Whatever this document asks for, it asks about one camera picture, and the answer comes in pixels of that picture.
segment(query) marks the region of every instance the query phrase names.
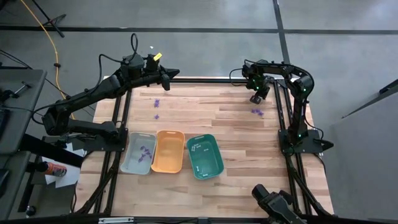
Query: white paper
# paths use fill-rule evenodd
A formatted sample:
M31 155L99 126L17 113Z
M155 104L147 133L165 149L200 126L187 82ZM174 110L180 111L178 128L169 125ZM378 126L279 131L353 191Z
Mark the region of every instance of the white paper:
M83 157L83 155L85 153L84 150L82 150L82 149L74 151L72 143L68 143L67 148L65 150L72 152L76 155L79 155L81 157ZM45 175L45 180L46 180L47 184L51 184L52 182L55 182L55 188L59 188L59 187L64 187L64 186L75 184L77 182L77 180L79 179L80 168L74 167L71 165L67 165L67 164L63 164L61 162L57 162L57 161L54 161L54 160L46 158L46 157L43 157L42 159L45 162L52 162L54 164L60 164L67 168L67 173L63 177L54 177L52 175Z

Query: black stand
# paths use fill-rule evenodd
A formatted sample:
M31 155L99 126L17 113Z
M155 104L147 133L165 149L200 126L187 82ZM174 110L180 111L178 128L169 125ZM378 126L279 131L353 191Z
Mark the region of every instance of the black stand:
M42 12L42 14L45 16L45 18L47 19L47 22L43 23L43 26L47 26L47 25L51 25L59 34L62 38L65 37L65 35L62 33L62 31L58 28L57 23L60 22L63 18L65 18L65 16L67 16L66 14L62 14L61 16L57 16L53 19L49 18L49 16L44 12L44 10L39 6L39 4L37 4L36 0L32 0L32 2L36 5L36 7L40 10L40 12Z

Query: wooden table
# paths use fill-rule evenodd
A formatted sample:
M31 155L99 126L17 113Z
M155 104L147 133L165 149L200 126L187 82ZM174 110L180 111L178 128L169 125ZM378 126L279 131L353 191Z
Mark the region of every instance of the wooden table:
M133 89L127 124L130 132L155 134L160 130L177 130L185 133L186 140L200 134L212 134L220 147L225 169L219 177L197 180L185 149L183 167L178 174L152 171L149 175L131 175L119 171L112 215L267 217L251 196L252 188L263 184L268 191L283 189L289 192L289 181L277 139L279 120L274 90L270 90L267 99L259 106L249 102L253 94L244 86L230 84L173 83L170 91L164 91L158 85ZM282 92L281 97L287 121ZM158 108L154 107L155 99L160 99ZM98 102L94 122L111 120L114 101ZM252 114L254 108L263 110L264 116ZM312 122L309 108L307 118ZM94 152L84 162L76 190L76 209L97 187L103 157L104 152ZM309 189L323 207L333 213L321 162L312 154L302 157ZM300 190L298 196L304 211Z

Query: orange plastic bin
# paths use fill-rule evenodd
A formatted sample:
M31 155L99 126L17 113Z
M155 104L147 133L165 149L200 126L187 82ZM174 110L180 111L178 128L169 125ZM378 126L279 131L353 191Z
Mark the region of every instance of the orange plastic bin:
M159 131L152 170L175 174L182 168L184 133L180 131Z

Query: yellow cable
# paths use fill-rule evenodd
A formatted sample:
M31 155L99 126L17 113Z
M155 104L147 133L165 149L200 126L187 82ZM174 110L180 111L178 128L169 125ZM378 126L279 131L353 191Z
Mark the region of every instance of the yellow cable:
M55 52L55 63L58 63L58 52L57 52L57 48L55 47L54 42L51 39L50 34L47 32L47 30L44 28L44 26L42 25L42 23L38 20L38 18L35 16L35 14L32 12L32 10L30 10L29 6L24 2L24 0L21 0L21 2L23 3L23 5L25 5L26 9L30 12L30 14L33 16L33 18L35 18L35 20L37 21L37 23L39 23L39 25L42 27L42 29L44 30L45 34L47 35L47 37L49 38L52 47L54 48L54 52ZM57 84L58 89L61 90L60 84L58 83L58 74L59 74L59 68L55 67L55 83ZM63 99L66 99L66 96L62 93L62 91L60 91L61 96Z

